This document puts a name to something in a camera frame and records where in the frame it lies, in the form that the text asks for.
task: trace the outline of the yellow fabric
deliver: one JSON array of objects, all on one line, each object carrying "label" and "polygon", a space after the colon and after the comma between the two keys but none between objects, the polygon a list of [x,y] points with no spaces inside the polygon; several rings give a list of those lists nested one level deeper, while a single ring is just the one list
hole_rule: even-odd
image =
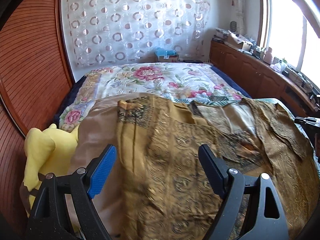
[{"label": "yellow fabric", "polygon": [[[28,191],[39,189],[41,181],[38,173],[46,175],[52,172],[56,176],[66,175],[77,144],[78,127],[71,133],[57,129],[55,124],[44,131],[37,128],[30,129],[24,142],[27,162],[23,185]],[[35,198],[30,195],[28,199],[32,207]]]}]

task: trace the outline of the sheer curtain with circle pattern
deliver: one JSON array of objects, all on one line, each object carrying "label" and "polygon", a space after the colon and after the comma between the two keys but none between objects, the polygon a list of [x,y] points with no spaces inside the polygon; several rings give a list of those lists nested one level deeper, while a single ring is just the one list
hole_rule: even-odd
[{"label": "sheer curtain with circle pattern", "polygon": [[208,0],[62,0],[70,63],[153,62],[154,48],[201,59]]}]

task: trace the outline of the window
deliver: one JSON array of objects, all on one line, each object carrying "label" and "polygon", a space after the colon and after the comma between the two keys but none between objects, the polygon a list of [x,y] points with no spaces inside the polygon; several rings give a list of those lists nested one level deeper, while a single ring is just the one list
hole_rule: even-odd
[{"label": "window", "polygon": [[266,47],[320,87],[320,39],[292,0],[268,0]]}]

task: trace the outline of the navy blue sheet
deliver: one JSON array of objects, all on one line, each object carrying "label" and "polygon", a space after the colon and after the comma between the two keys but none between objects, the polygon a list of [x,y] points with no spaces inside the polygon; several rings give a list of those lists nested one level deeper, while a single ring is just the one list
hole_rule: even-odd
[{"label": "navy blue sheet", "polygon": [[76,99],[76,96],[78,94],[79,89],[81,88],[83,82],[85,81],[87,77],[83,76],[80,78],[71,88],[70,92],[65,96],[63,99],[59,110],[57,113],[54,115],[52,123],[55,123],[57,127],[59,127],[59,120],[60,120],[60,115],[62,115],[63,111],[67,108],[67,106],[70,106]]},{"label": "navy blue sheet", "polygon": [[215,73],[217,73],[219,76],[221,76],[229,84],[230,87],[232,87],[237,91],[240,91],[245,97],[251,98],[251,96],[246,91],[244,91],[241,87],[239,87],[237,83],[234,82],[228,75],[223,73],[221,70],[217,69],[215,66],[211,66],[211,69]]}]

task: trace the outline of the yellow plush toy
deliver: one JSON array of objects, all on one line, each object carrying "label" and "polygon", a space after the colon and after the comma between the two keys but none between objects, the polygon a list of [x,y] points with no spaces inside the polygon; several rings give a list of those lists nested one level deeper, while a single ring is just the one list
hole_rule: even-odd
[{"label": "yellow plush toy", "polygon": [[69,133],[57,129],[55,124],[41,131],[32,128],[24,142],[27,163],[20,187],[20,197],[30,214],[37,190],[46,174],[66,175],[70,160],[78,144],[78,127]]}]

